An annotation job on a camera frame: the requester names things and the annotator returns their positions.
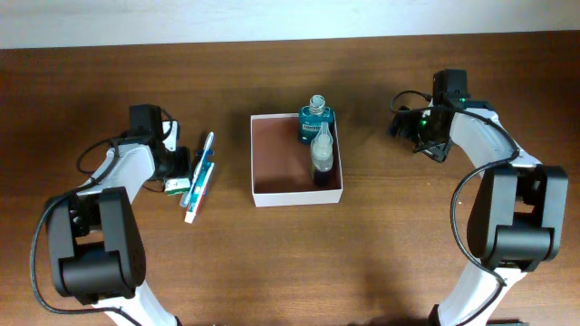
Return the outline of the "clear pump soap bottle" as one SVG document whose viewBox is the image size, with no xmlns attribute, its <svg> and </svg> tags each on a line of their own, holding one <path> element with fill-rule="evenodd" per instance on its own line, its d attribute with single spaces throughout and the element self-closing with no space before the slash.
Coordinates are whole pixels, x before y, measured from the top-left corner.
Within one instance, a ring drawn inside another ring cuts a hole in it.
<svg viewBox="0 0 580 326">
<path fill-rule="evenodd" d="M 322 122 L 321 127 L 312 139 L 310 148 L 313 182 L 318 187 L 326 187 L 332 178 L 334 168 L 334 139 L 328 122 Z"/>
</svg>

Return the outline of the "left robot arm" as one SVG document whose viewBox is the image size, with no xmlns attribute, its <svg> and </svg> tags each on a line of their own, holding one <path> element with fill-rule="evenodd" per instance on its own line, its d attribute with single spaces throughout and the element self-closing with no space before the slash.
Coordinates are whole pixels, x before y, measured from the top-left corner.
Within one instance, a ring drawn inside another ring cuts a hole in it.
<svg viewBox="0 0 580 326">
<path fill-rule="evenodd" d="M 179 125 L 161 107 L 134 105 L 130 127 L 106 139 L 105 160 L 80 187 L 51 198 L 37 225 L 47 235 L 51 275 L 81 314 L 118 325 L 178 325 L 145 281 L 147 263 L 131 203 L 144 183 L 189 177 Z"/>
</svg>

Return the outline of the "green white soap packet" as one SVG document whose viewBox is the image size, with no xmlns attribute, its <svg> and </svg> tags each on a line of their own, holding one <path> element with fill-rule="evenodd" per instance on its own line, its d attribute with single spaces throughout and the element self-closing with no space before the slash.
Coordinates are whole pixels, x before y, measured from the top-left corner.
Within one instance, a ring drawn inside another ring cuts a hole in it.
<svg viewBox="0 0 580 326">
<path fill-rule="evenodd" d="M 168 196 L 184 194 L 189 191 L 190 186 L 191 181 L 188 177 L 171 178 L 164 183 L 164 192 Z"/>
</svg>

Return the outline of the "blue mouthwash bottle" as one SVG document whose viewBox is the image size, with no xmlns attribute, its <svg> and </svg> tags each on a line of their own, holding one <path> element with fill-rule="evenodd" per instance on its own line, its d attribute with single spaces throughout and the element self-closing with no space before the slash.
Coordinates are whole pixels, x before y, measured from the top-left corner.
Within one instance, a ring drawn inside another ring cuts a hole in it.
<svg viewBox="0 0 580 326">
<path fill-rule="evenodd" d="M 309 145 L 318 134 L 323 122 L 334 124 L 334 110 L 326 105 L 324 96 L 313 95 L 309 104 L 298 111 L 298 141 Z"/>
</svg>

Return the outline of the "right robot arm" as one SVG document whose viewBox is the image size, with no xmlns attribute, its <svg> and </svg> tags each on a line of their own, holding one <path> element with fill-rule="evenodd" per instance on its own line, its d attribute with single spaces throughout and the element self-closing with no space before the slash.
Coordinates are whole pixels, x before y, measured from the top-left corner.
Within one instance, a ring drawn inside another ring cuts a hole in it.
<svg viewBox="0 0 580 326">
<path fill-rule="evenodd" d="M 450 228 L 468 263 L 431 325 L 487 325 L 508 291 L 560 250 L 568 176 L 528 154 L 487 101 L 468 91 L 464 70 L 435 72 L 420 109 L 392 108 L 393 137 L 442 163 L 458 146 L 473 165 L 455 188 Z"/>
</svg>

